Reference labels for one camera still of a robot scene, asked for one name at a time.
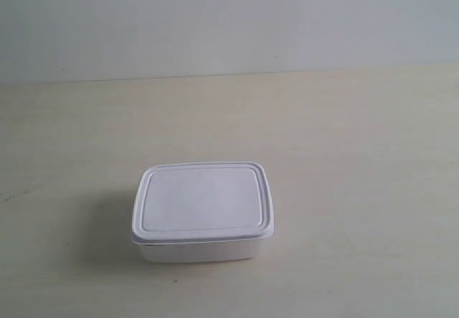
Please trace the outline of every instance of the container lid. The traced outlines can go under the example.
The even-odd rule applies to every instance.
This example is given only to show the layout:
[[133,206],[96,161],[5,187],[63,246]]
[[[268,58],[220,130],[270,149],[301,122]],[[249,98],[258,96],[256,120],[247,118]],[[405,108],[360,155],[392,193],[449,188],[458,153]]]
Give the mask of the container lid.
[[132,230],[141,244],[269,237],[274,220],[265,171],[252,162],[152,167],[138,187]]

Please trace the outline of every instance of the table surface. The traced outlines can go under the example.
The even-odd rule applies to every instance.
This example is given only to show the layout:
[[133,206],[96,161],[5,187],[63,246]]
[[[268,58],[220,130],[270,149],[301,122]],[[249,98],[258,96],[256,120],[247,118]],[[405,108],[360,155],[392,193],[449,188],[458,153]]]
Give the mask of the table surface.
[[[5,317],[454,317],[459,65],[5,85]],[[268,174],[266,256],[146,263],[133,197],[155,164]]]

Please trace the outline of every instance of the white wall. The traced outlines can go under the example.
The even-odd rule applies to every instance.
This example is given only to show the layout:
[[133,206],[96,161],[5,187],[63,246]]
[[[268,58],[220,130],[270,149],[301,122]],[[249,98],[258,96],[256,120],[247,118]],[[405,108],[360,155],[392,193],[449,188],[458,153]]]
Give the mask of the white wall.
[[459,0],[0,0],[0,82],[459,60]]

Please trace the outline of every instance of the food storage container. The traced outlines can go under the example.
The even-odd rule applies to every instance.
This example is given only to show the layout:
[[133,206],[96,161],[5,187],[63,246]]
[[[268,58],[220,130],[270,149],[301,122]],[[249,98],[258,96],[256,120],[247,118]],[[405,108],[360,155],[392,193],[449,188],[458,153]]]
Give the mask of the food storage container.
[[148,261],[252,258],[273,232],[270,189],[259,164],[160,165],[141,178],[132,240]]

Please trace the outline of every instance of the rectangular lid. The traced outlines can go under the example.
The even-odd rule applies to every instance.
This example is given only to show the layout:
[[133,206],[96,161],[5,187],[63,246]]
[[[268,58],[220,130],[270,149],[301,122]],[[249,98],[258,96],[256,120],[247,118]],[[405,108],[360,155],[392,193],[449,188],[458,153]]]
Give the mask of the rectangular lid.
[[133,241],[197,243],[273,234],[265,171],[252,162],[203,162],[148,169],[138,187]]

